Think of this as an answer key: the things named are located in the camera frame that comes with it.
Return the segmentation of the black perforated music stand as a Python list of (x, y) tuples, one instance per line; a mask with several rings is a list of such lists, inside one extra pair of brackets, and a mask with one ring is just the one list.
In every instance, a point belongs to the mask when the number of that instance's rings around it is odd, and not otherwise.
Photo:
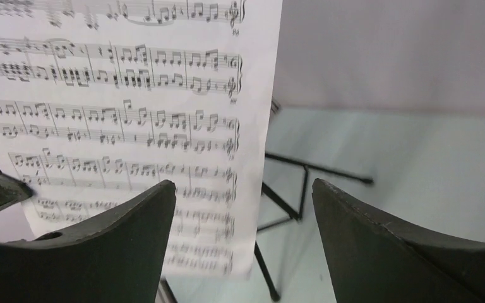
[(369, 173), (339, 162), (359, 114), (283, 108), (272, 112), (261, 196), (258, 256), (243, 280), (170, 276), (176, 302), (334, 302), (315, 219), (315, 179), (365, 189)]

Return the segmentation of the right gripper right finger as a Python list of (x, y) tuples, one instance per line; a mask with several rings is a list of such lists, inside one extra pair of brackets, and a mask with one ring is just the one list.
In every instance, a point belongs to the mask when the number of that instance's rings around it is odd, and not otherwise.
[(485, 302), (485, 242), (410, 223), (322, 179), (312, 188), (337, 302)]

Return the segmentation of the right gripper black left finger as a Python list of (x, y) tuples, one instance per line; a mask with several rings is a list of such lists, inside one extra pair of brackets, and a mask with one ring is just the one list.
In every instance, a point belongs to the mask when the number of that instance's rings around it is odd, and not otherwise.
[(0, 302), (154, 302), (175, 188), (164, 180), (33, 241), (0, 242)]

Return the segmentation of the white sheet music page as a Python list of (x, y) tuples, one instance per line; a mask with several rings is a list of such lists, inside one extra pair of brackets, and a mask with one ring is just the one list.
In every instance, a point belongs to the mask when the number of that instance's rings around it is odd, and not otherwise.
[(40, 236), (163, 180), (165, 275), (247, 278), (281, 1), (0, 1), (0, 169)]

